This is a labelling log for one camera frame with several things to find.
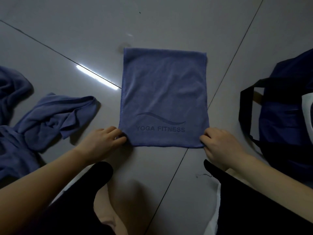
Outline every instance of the bare skin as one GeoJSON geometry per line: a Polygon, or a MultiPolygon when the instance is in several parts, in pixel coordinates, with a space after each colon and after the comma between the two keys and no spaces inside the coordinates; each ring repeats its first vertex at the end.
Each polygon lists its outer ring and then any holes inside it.
{"type": "Polygon", "coordinates": [[[247,154],[226,130],[207,128],[200,140],[206,145],[209,160],[217,167],[232,168],[257,191],[313,222],[313,189],[247,154]]]}
{"type": "Polygon", "coordinates": [[[0,234],[11,234],[40,214],[82,169],[126,142],[116,127],[92,131],[55,161],[0,189],[0,234]]]}

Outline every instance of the black strap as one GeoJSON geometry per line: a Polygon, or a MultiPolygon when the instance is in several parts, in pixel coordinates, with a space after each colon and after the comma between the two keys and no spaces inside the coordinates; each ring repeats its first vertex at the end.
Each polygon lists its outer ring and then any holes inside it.
{"type": "Polygon", "coordinates": [[[240,93],[240,110],[239,110],[239,123],[243,133],[248,136],[265,155],[270,150],[278,153],[277,156],[287,157],[290,160],[294,160],[300,163],[313,164],[313,146],[298,146],[290,144],[279,144],[272,142],[260,142],[255,140],[250,135],[251,120],[252,120],[252,103],[255,87],[266,88],[267,93],[264,94],[265,99],[278,102],[292,102],[294,100],[301,100],[301,96],[309,93],[310,91],[305,88],[309,78],[305,76],[291,76],[287,78],[265,78],[257,81],[251,87],[241,91],[240,93]],[[276,149],[283,149],[283,151],[277,152],[276,149]]]}

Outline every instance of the white tile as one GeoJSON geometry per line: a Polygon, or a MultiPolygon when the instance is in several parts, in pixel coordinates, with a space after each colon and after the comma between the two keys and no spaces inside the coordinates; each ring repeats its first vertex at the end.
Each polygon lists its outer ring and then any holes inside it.
{"type": "MultiPolygon", "coordinates": [[[[210,126],[234,134],[246,150],[238,122],[240,91],[269,77],[276,63],[313,47],[313,0],[264,0],[210,107],[210,126]]],[[[260,106],[253,105],[257,137],[260,106]]],[[[147,234],[203,234],[215,209],[215,187],[205,173],[202,150],[188,150],[147,234]]]]}
{"type": "MultiPolygon", "coordinates": [[[[0,49],[0,65],[20,71],[34,86],[34,93],[14,110],[11,125],[49,92],[78,97],[93,95],[101,103],[82,137],[93,129],[118,125],[119,88],[113,90],[101,84],[79,71],[74,62],[3,23],[0,23],[0,49]]],[[[70,139],[61,140],[42,157],[51,162],[73,147],[70,139]]],[[[110,185],[110,193],[114,194],[112,202],[126,222],[129,234],[143,234],[185,151],[183,148],[140,147],[130,156],[123,151],[109,159],[115,169],[110,185]]]]}
{"type": "Polygon", "coordinates": [[[12,10],[19,0],[0,0],[0,20],[12,10]]]}
{"type": "Polygon", "coordinates": [[[23,0],[6,22],[121,86],[125,46],[207,52],[213,98],[261,0],[23,0]]]}

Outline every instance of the swoosh design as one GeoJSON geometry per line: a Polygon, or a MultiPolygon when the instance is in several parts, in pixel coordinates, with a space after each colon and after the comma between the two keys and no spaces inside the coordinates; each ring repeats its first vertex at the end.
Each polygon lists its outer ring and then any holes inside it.
{"type": "Polygon", "coordinates": [[[167,119],[162,118],[161,116],[158,116],[158,115],[153,114],[153,113],[150,113],[150,112],[143,112],[143,113],[140,113],[140,114],[138,114],[138,115],[148,115],[148,116],[154,117],[154,118],[156,118],[156,119],[158,119],[158,120],[161,120],[162,122],[167,123],[167,124],[170,124],[170,125],[180,125],[180,124],[185,123],[185,121],[184,121],[184,122],[173,122],[173,121],[169,121],[169,120],[167,120],[167,119]]]}

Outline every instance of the hand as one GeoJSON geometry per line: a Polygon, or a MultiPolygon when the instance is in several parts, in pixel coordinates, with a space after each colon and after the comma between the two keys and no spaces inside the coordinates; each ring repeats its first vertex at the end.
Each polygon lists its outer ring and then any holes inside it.
{"type": "Polygon", "coordinates": [[[126,137],[115,139],[121,134],[122,131],[114,126],[94,130],[73,151],[76,151],[87,165],[100,162],[107,158],[110,151],[126,142],[126,137]]]}
{"type": "Polygon", "coordinates": [[[206,145],[204,150],[210,161],[222,170],[234,169],[249,156],[237,139],[223,129],[207,128],[200,140],[206,145]]]}

